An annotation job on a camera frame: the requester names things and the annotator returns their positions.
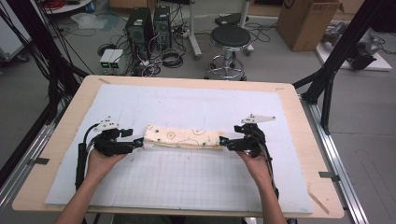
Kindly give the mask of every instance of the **gray floor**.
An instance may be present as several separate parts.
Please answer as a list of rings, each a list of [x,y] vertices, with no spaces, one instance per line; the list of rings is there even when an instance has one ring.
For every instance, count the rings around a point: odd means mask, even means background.
[[[69,25],[65,13],[59,22]],[[105,30],[76,30],[66,39],[95,74],[101,74],[100,56],[96,51],[108,43],[113,35],[122,35],[125,21],[117,17],[102,15],[111,20]],[[214,28],[216,16],[197,19],[196,30]],[[263,25],[271,25],[276,19],[251,18]],[[255,51],[247,56],[240,52],[237,57],[246,68],[247,81],[293,83],[316,72],[321,63],[315,52],[291,52],[276,30],[265,32],[271,41],[253,42]],[[384,46],[396,50],[396,36],[380,35],[387,42]],[[207,35],[198,35],[203,57],[195,61],[188,40],[184,64],[177,69],[163,68],[157,77],[203,78],[207,62],[221,50],[210,46]],[[396,56],[379,54],[393,67]],[[74,64],[88,71],[72,53]],[[48,102],[48,81],[39,73],[33,61],[11,62],[0,68],[0,120],[6,128],[0,130],[0,166],[27,133]],[[358,194],[366,216],[371,223],[390,224],[396,222],[396,70],[390,72],[351,71],[341,69],[335,79],[330,131],[344,162],[350,180]],[[0,215],[0,223],[49,223],[57,214],[25,213],[12,210],[9,205]],[[101,223],[108,223],[104,216]],[[352,223],[348,213],[342,219],[299,219],[300,223]]]

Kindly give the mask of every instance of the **wooden table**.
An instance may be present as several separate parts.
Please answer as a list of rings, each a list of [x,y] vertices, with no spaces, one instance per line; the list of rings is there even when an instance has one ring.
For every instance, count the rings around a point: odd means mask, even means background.
[[[309,126],[298,95],[290,84],[264,82],[236,82],[225,80],[200,80],[156,77],[86,77],[78,89],[76,96],[67,108],[55,132],[44,148],[41,158],[48,158],[47,165],[37,164],[27,177],[18,193],[13,208],[19,211],[61,211],[60,205],[47,205],[44,201],[55,179],[64,153],[73,141],[78,126],[83,121],[96,93],[101,85],[123,84],[153,87],[183,87],[202,89],[224,89],[237,91],[268,91],[278,93],[290,134],[296,148],[305,178],[314,213],[310,215],[293,215],[292,217],[325,217],[341,218],[344,215],[334,185],[330,178],[321,178],[318,172],[328,169],[320,154],[315,136]],[[261,214],[248,212],[216,212],[216,211],[180,211],[170,209],[136,209],[124,207],[91,206],[89,212],[102,213],[137,213],[194,216],[230,216],[260,217]]]

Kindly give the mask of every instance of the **stool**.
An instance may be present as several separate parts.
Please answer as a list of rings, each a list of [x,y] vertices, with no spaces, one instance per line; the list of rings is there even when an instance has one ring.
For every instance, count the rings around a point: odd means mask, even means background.
[[[235,52],[245,49],[250,44],[250,39],[249,32],[238,26],[222,25],[215,28],[210,35],[210,41],[225,52],[210,61],[205,79],[209,79],[208,74],[211,73],[226,79],[241,76],[240,80],[246,81],[244,65],[236,59]]]

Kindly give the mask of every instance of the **person's right hand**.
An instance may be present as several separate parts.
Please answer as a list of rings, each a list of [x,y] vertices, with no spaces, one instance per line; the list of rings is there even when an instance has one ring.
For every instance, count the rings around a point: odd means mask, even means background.
[[[244,161],[251,177],[253,177],[257,185],[264,183],[271,184],[271,176],[269,175],[267,161],[263,155],[252,158],[244,151],[237,151],[236,153]]]
[[[113,166],[125,157],[126,154],[107,157],[98,150],[93,149],[88,159],[87,175],[84,181],[89,179],[99,184],[99,182],[111,171]]]

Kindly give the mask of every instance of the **cardboard box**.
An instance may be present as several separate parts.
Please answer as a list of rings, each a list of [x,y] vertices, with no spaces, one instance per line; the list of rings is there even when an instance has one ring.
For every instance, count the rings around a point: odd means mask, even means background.
[[[157,0],[109,0],[110,7],[124,12],[128,12],[128,9],[134,7],[149,7],[150,11],[153,12],[157,6]]]
[[[338,0],[289,0],[276,29],[292,51],[315,50],[341,3]]]

